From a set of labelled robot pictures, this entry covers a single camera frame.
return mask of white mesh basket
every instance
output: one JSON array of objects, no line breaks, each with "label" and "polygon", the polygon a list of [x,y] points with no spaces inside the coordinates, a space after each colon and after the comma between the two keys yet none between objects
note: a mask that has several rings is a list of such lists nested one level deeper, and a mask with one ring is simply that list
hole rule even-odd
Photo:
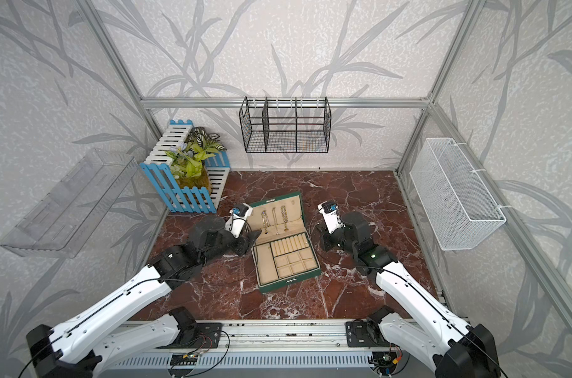
[{"label": "white mesh basket", "polygon": [[471,249],[506,222],[452,138],[427,138],[410,172],[441,249]]}]

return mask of wallpaper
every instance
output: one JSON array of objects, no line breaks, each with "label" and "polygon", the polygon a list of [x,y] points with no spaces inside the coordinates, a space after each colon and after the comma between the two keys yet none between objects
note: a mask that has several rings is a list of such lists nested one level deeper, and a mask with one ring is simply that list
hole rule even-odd
[{"label": "wallpaper", "polygon": [[[467,0],[94,3],[144,97],[423,97],[467,6]],[[246,154],[237,109],[154,111],[161,125],[191,119],[221,134],[234,169],[394,169],[419,114],[333,109],[328,154]]]},{"label": "wallpaper", "polygon": [[431,117],[402,170],[419,231],[437,262],[448,305],[492,332],[509,377],[572,377],[572,335],[500,228],[471,250],[443,251],[410,178],[426,138],[444,137]]},{"label": "wallpaper", "polygon": [[[73,12],[72,2],[0,0],[0,238],[88,149],[142,160],[155,144],[88,27],[70,25]],[[163,208],[138,173],[76,258],[0,247],[0,378],[30,359],[30,329],[75,315],[139,270]]]},{"label": "wallpaper", "polygon": [[572,1],[484,10],[438,101],[572,290]]},{"label": "wallpaper", "polygon": [[467,1],[94,3],[144,97],[422,97]]}]

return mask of green leaves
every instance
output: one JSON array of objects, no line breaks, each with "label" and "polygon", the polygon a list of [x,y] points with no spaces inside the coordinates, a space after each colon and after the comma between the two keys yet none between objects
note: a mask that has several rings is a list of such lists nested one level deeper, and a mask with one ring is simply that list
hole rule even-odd
[{"label": "green leaves", "polygon": [[219,134],[208,134],[203,127],[196,127],[187,136],[187,145],[181,152],[165,151],[168,157],[174,159],[170,167],[173,177],[175,179],[199,177],[202,174],[204,160],[216,156],[221,151],[227,151],[219,138]]}]

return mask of black wire basket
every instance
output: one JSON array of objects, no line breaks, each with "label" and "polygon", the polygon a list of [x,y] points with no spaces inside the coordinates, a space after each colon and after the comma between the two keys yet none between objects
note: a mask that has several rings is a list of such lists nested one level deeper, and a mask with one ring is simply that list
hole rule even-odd
[{"label": "black wire basket", "polygon": [[249,100],[245,97],[239,116],[246,152],[328,152],[332,123],[328,98],[324,98],[322,105],[318,103],[316,109],[321,116],[306,116],[305,113],[311,114],[309,109],[305,112],[302,101],[294,99],[294,107],[288,107],[286,115],[280,116],[281,109],[276,107],[276,115],[269,116],[266,97],[260,116],[251,116]]}]

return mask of transparent plastic tray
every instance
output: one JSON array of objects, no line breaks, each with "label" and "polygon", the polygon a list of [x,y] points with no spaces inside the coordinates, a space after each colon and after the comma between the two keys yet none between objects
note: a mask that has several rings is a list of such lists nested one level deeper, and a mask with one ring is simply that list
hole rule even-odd
[{"label": "transparent plastic tray", "polygon": [[136,171],[131,155],[89,150],[0,246],[19,256],[75,257]]}]

